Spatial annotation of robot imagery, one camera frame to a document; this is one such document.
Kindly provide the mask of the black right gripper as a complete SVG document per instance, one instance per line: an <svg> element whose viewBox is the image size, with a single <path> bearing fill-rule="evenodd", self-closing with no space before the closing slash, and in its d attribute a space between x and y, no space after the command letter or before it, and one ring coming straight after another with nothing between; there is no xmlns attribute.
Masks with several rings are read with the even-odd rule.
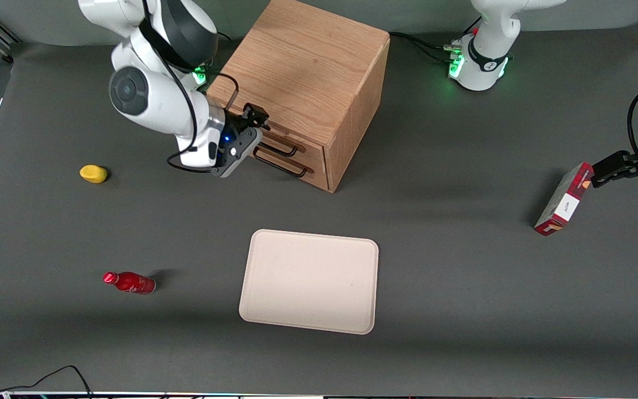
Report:
<svg viewBox="0 0 638 399"><path fill-rule="evenodd" d="M224 158L240 162L256 146L256 129L268 130L269 114L255 104L245 104L243 117L224 112L225 125L218 142L218 162Z"/></svg>

